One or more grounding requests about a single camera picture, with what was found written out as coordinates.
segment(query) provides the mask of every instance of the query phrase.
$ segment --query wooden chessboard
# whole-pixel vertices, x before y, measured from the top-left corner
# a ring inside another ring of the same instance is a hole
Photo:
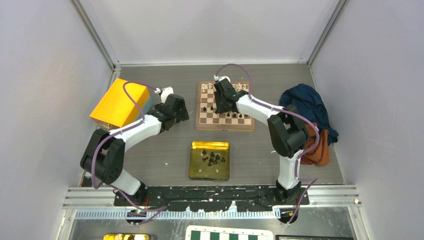
[[[237,92],[249,91],[249,82],[232,82]],[[197,130],[227,130],[227,131],[254,131],[255,119],[240,113],[215,113],[217,104],[214,97],[214,82],[200,81],[197,86],[197,105],[195,127]]]

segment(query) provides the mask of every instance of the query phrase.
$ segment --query orange cloth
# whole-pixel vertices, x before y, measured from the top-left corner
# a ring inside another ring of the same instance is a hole
[[[315,143],[315,138],[312,138],[315,136],[315,132],[312,129],[312,127],[309,124],[306,124],[307,132],[309,133],[309,140],[306,142],[306,147],[304,148],[307,150]],[[315,164],[317,166],[325,166],[329,164],[330,162],[330,150],[329,146],[327,144],[327,138],[329,136],[329,131],[327,129],[323,129],[321,133],[319,134],[319,143],[315,147],[315,149],[312,149],[310,152],[306,153],[302,156],[300,159],[301,164]]]

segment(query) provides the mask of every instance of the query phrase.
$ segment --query green and white chessboard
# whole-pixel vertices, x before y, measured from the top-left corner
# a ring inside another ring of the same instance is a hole
[[[268,230],[188,226],[185,240],[273,240],[274,235]]]

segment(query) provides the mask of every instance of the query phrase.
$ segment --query yellow box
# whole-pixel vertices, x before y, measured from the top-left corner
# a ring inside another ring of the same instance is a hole
[[[150,235],[142,233],[110,233],[103,240],[150,240]]]
[[[90,117],[96,124],[111,130],[124,127],[136,120],[140,113],[124,92],[123,85],[125,82],[127,81],[117,78],[94,108]],[[125,88],[141,108],[148,111],[152,107],[153,102],[147,87],[129,83]]]
[[[188,177],[193,180],[226,181],[230,178],[230,144],[223,141],[193,141]]]

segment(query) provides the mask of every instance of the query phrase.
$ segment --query towel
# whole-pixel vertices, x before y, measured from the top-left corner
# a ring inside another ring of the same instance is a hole
[[[337,142],[339,134],[330,127],[327,109],[321,96],[313,87],[303,83],[292,87],[281,95],[279,104],[283,107],[287,107],[290,104],[294,105],[300,115],[317,124],[320,133],[323,130],[328,130],[328,145]]]
[[[309,124],[306,124],[307,132],[309,133],[309,140],[306,142],[306,147],[304,150],[309,149],[314,143],[315,143],[315,131],[312,129],[312,127]],[[319,134],[319,143],[315,147],[315,149],[312,149],[310,152],[303,155],[300,159],[301,164],[315,164],[317,166],[325,166],[329,164],[330,162],[330,150],[329,145],[327,144],[329,136],[329,131],[327,129],[323,129],[321,133]]]

